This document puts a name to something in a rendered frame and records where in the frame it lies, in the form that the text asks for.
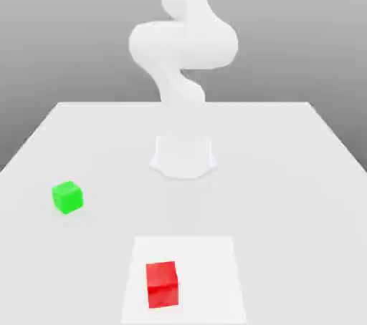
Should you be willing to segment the small green cube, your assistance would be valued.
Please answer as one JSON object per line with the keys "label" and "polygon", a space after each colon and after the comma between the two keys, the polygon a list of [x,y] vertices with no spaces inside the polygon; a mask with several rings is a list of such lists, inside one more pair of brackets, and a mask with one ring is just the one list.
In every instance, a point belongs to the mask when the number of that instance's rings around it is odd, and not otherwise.
{"label": "small green cube", "polygon": [[83,206],[82,190],[73,181],[52,187],[52,199],[55,207],[63,214],[69,214]]}

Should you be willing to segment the small red cube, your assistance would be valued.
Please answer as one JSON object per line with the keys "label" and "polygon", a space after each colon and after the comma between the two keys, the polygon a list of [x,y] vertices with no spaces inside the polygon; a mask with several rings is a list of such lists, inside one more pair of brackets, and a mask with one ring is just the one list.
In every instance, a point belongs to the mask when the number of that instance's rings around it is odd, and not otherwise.
{"label": "small red cube", "polygon": [[178,306],[178,276],[174,261],[146,264],[148,307]]}

